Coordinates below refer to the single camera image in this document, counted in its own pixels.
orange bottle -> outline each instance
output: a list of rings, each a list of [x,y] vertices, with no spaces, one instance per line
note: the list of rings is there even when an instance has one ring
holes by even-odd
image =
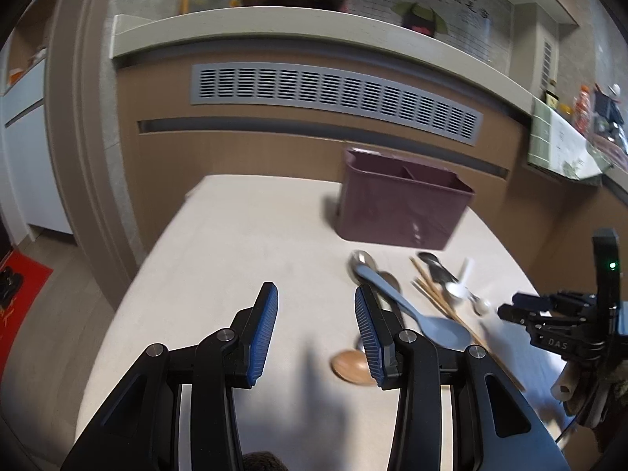
[[[580,95],[574,104],[572,125],[580,134],[586,136],[590,122],[591,97],[589,96],[588,86],[583,84],[580,86]]]

ceramic spoon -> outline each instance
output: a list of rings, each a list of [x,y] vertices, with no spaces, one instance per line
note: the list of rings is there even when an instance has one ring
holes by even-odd
[[[356,276],[370,282],[389,299],[395,301],[402,310],[416,320],[423,335],[434,343],[455,351],[463,351],[471,344],[471,335],[466,328],[451,319],[426,317],[367,265],[356,265],[354,272]]]

wooden spoon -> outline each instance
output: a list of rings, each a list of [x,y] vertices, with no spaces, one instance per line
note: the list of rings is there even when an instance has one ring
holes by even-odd
[[[331,361],[332,370],[340,379],[362,386],[375,386],[371,377],[366,354],[356,349],[349,349],[336,354]]]

chopsticks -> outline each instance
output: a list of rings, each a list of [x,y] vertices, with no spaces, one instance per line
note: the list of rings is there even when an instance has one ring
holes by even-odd
[[[464,320],[461,319],[460,316],[455,312],[455,310],[449,305],[449,303],[445,301],[443,293],[434,284],[434,281],[432,280],[429,273],[425,271],[425,269],[421,266],[421,264],[416,261],[414,257],[410,257],[410,261],[414,264],[414,267],[421,275],[420,278],[416,278],[412,282],[414,288],[416,288],[419,292],[422,292],[431,301],[431,303],[435,307],[437,307],[444,315],[448,316],[452,320],[455,320],[458,324],[467,329],[467,331],[469,331],[469,334],[471,335],[471,338],[473,339],[473,342],[485,348],[486,352],[491,355],[495,363],[497,363],[504,371],[504,373],[509,377],[509,379],[513,381],[513,384],[517,386],[519,391],[524,392],[526,389],[523,384],[519,382],[519,379],[517,379],[517,377],[515,377],[513,373],[511,373],[505,363],[501,361],[499,356],[497,356],[494,352],[491,352],[489,344],[487,344],[487,342],[483,338],[479,337],[469,326],[467,326]]]

purple utensil holder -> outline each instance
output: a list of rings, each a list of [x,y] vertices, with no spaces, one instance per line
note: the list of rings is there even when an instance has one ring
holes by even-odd
[[[349,149],[336,232],[346,240],[441,250],[474,195],[445,168]]]

